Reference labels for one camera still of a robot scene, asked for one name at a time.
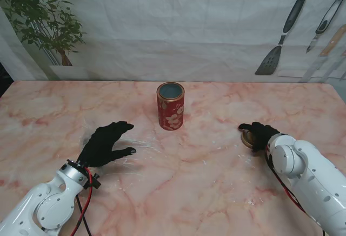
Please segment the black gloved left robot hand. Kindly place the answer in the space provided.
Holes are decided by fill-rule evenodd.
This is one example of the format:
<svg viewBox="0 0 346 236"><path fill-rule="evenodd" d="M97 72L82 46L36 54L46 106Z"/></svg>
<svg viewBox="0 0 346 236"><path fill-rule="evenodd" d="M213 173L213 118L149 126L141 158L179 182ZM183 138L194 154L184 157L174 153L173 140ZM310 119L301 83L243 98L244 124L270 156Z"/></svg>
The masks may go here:
<svg viewBox="0 0 346 236"><path fill-rule="evenodd" d="M83 147L77 163L85 167L102 167L109 162L135 154L136 150L132 147L112 150L115 142L133 127L133 124L126 121L112 122L107 126L98 127Z"/></svg>

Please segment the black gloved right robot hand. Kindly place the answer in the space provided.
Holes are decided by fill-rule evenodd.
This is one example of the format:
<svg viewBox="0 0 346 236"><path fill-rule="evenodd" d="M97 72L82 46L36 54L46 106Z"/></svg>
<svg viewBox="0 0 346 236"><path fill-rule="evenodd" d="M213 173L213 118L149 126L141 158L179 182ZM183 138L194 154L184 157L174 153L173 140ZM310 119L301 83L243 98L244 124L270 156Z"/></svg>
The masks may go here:
<svg viewBox="0 0 346 236"><path fill-rule="evenodd" d="M265 150L270 138L280 132L270 125L263 125L259 122L252 124L242 123L238 126L238 130L247 130L253 135L252 151L254 153Z"/></svg>

